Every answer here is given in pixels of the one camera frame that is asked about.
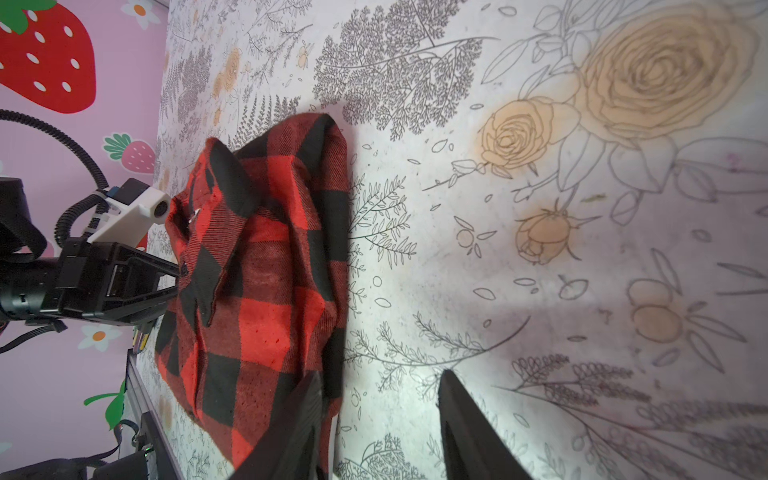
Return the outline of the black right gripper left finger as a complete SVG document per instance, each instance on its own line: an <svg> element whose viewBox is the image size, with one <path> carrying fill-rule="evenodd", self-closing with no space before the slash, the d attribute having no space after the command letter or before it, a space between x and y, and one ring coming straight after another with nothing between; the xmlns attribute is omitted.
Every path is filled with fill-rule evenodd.
<svg viewBox="0 0 768 480"><path fill-rule="evenodd" d="M323 414L322 381L317 372L312 372L287 397L276 419L231 479L318 479Z"/></svg>

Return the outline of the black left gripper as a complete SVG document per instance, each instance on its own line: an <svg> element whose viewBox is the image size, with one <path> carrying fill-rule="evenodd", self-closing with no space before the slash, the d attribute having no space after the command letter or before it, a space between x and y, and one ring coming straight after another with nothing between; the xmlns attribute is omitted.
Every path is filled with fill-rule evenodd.
<svg viewBox="0 0 768 480"><path fill-rule="evenodd" d="M151 321L163 314L178 288L141 295L129 277L152 273L178 278L179 266L118 242L68 239L53 281L53 316L86 321Z"/></svg>

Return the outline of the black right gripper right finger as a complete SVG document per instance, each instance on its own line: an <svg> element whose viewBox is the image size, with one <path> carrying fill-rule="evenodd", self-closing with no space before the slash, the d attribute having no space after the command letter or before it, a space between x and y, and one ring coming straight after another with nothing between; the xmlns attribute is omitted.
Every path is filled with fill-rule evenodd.
<svg viewBox="0 0 768 480"><path fill-rule="evenodd" d="M448 480L531 480L452 370L438 389L441 439Z"/></svg>

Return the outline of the red black plaid shirt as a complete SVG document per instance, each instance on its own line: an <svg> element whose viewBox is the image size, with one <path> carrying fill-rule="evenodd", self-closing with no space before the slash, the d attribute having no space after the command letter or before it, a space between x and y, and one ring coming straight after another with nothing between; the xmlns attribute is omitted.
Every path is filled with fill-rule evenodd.
<svg viewBox="0 0 768 480"><path fill-rule="evenodd" d="M348 319L347 143L302 113L238 150L209 139L165 228L178 293L155 343L179 404L241 465L310 373L323 383L318 467L330 472Z"/></svg>

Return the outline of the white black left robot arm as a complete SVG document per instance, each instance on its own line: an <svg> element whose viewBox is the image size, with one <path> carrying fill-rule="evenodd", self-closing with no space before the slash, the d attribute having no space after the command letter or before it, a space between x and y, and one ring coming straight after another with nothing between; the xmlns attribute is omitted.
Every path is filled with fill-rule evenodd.
<svg viewBox="0 0 768 480"><path fill-rule="evenodd" d="M165 222L170 197L130 178L111 186L92 157L56 127L20 112L4 110L4 121L41 131L71 151L96 188L65 210L56 222L56 257L32 223L21 179L1 180L1 325L14 321L30 331L3 345L4 353L46 333L63 332L74 319L113 326L143 326L158 319L178 288L178 266L139 248L153 225Z"/></svg>

